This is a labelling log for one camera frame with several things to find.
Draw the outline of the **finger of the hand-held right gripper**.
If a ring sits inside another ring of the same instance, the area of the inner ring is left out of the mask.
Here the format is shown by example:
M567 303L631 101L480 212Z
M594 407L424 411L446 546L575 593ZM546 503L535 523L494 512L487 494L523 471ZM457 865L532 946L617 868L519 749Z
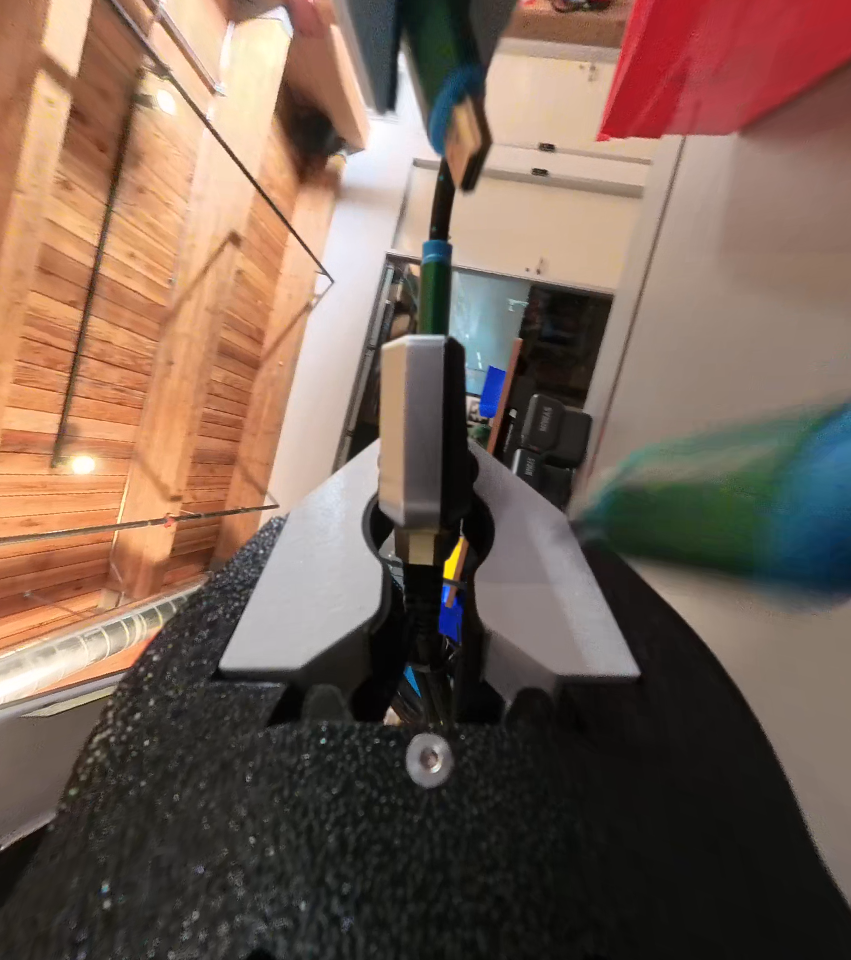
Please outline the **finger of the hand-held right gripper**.
M481 66L490 66L518 4L514 0L468 2L468 23Z
M395 109L401 41L399 1L335 1L334 14L367 107Z

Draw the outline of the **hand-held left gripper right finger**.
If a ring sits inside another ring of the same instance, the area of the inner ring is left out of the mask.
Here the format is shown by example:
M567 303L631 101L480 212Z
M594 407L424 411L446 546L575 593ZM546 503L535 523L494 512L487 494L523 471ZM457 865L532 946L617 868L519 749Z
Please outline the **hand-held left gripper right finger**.
M506 702L526 689L633 683L641 669L563 512L475 442L465 525L481 678Z

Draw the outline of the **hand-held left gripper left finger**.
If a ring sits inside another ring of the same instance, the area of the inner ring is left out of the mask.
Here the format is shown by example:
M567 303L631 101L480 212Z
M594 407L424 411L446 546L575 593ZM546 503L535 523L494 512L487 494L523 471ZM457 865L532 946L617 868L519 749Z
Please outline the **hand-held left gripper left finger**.
M288 513L218 665L229 680L335 686L347 699L401 672L401 596L371 538L380 449Z

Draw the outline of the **black USB hub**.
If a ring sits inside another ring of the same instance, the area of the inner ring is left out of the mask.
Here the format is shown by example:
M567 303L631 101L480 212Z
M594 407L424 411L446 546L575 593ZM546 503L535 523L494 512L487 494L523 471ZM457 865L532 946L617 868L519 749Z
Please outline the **black USB hub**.
M447 335L406 335L384 345L380 373L378 508L403 563L443 570L476 475L465 351Z

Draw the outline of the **red plastic bin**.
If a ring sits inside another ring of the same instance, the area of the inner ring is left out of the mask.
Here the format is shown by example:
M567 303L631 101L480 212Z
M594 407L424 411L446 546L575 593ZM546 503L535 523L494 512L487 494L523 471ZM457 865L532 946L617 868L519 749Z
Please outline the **red plastic bin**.
M851 62L851 1L635 1L598 140L736 133Z

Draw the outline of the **dark blue plastic bin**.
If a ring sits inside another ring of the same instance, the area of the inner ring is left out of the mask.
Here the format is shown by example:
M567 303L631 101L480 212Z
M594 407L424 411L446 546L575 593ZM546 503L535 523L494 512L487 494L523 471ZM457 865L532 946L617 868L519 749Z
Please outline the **dark blue plastic bin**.
M458 646L462 642L464 621L464 601L459 586L452 581L443 580L442 601L439 613L439 633L450 643Z

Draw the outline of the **dark ceiling fixture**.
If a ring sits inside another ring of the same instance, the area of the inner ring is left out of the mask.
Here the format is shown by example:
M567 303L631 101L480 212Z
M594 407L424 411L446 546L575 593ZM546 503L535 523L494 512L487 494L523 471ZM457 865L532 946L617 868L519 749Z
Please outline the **dark ceiling fixture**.
M286 81L279 87L275 114L279 133L300 178L324 167L329 158L349 155L349 144L330 118Z

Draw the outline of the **white door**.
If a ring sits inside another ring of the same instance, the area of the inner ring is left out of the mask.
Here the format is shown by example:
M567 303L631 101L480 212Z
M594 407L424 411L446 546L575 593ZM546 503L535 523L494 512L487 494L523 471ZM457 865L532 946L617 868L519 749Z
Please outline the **white door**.
M454 200L452 263L600 294L616 292L651 158L495 146Z

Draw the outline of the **brown-edged table black legs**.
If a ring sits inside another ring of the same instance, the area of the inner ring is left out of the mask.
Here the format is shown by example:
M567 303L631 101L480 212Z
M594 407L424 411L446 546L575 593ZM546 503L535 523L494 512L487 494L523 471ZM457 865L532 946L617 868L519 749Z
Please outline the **brown-edged table black legs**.
M517 374L521 373L523 370L523 348L523 339L521 337L515 337L509 355L508 365L505 369L495 413L491 418L486 450L492 457L496 459L499 458L500 447L504 441L505 433L507 432L506 422L508 420L508 412L510 409L509 401L514 382Z

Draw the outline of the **white ceiling unit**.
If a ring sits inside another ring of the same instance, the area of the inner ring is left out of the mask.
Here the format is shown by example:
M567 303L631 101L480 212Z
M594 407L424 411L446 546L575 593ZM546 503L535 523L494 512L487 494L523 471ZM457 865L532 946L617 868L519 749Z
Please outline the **white ceiling unit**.
M55 816L123 671L0 704L0 852Z

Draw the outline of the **silver ceiling duct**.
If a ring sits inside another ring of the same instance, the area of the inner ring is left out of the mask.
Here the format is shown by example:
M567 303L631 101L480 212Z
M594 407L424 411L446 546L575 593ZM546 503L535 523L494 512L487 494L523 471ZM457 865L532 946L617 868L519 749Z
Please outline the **silver ceiling duct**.
M207 580L203 575L171 592L110 610L103 618L1 652L0 705L46 690L150 640Z

